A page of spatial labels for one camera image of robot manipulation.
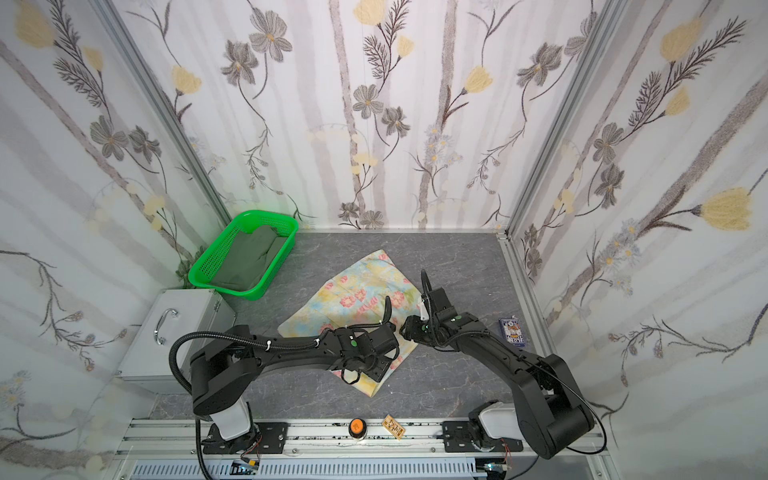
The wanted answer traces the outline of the pastel floral skirt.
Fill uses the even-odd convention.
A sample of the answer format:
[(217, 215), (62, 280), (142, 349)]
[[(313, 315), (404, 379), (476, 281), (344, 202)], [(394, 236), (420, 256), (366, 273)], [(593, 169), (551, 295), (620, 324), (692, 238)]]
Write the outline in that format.
[(382, 320), (385, 300), (391, 322), (400, 327), (417, 315), (421, 293), (383, 250), (377, 250), (327, 280), (296, 313), (278, 327), (285, 338), (316, 336), (326, 330)]

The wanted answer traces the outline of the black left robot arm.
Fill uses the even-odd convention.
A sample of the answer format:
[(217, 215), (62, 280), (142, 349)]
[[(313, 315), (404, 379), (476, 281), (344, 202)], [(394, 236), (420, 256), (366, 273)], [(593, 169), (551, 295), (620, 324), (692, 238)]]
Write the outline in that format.
[(243, 395), (260, 376), (282, 369), (318, 369), (345, 374), (354, 385), (368, 377), (381, 381), (400, 355), (395, 326), (389, 322), (326, 330), (316, 336), (275, 338), (254, 335), (246, 325), (225, 332), (182, 335), (168, 352), (176, 382), (193, 400), (197, 420), (212, 422), (220, 449), (257, 438)]

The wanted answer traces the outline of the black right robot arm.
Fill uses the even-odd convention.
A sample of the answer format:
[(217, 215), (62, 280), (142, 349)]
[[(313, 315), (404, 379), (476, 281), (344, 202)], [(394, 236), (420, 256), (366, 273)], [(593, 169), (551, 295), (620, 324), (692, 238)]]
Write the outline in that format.
[(523, 440), (539, 457), (550, 459), (570, 449), (601, 423), (561, 357), (541, 357), (509, 344), (473, 314), (458, 312), (442, 288), (425, 287), (422, 302), (427, 318), (408, 317), (400, 335), (472, 357), (496, 374), (511, 390)]

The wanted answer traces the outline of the small wooden tag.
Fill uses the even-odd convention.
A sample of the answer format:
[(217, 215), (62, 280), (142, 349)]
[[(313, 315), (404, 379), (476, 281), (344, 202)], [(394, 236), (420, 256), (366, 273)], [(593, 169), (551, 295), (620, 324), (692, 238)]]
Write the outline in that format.
[(387, 415), (382, 420), (381, 425), (395, 439), (402, 440), (405, 437), (405, 434), (406, 434), (405, 427), (391, 415)]

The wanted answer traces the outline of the orange emergency stop button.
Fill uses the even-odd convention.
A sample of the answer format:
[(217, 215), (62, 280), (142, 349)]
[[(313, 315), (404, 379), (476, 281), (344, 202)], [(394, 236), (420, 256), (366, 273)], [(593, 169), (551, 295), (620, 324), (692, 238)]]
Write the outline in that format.
[(356, 441), (364, 439), (367, 430), (367, 422), (362, 418), (353, 418), (348, 424), (348, 435)]

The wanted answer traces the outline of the green plastic basket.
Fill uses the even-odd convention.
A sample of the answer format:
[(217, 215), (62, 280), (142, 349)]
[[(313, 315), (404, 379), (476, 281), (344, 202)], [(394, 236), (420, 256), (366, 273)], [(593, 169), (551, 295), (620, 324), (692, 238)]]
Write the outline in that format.
[[(273, 227), (279, 236), (287, 240), (278, 253), (275, 260), (267, 269), (262, 280), (252, 289), (246, 291), (233, 291), (223, 287), (215, 287), (210, 281), (221, 266), (230, 246), (238, 232), (251, 233), (262, 225)], [(218, 235), (213, 243), (201, 254), (191, 267), (188, 279), (192, 285), (203, 289), (215, 289), (221, 293), (257, 300), (261, 298), (272, 280), (283, 265), (287, 256), (295, 245), (296, 235), (299, 230), (298, 221), (290, 216), (261, 211), (250, 210), (238, 214), (230, 224)]]

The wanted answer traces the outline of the dark green folded skirt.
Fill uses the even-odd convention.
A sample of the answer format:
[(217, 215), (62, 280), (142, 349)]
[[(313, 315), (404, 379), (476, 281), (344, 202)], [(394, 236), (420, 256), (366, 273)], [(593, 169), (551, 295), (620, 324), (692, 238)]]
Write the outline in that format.
[(254, 288), (264, 277), (287, 238), (267, 225), (251, 233), (238, 232), (210, 283), (233, 291)]

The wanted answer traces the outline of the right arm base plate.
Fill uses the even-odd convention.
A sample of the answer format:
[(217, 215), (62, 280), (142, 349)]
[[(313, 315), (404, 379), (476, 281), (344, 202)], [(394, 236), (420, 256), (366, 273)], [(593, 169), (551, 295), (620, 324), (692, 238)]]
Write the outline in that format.
[(491, 438), (482, 425), (475, 420), (453, 420), (441, 423), (446, 453), (506, 453), (522, 452), (523, 442), (511, 438)]

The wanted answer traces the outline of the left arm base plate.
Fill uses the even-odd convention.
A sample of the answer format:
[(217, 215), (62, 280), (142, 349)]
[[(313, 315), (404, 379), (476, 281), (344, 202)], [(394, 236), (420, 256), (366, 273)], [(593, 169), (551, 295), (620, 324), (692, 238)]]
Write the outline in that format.
[(216, 424), (212, 424), (208, 433), (202, 437), (204, 454), (243, 454), (257, 452), (262, 454), (282, 454), (287, 439), (287, 422), (254, 423), (246, 434), (231, 440), (225, 440)]

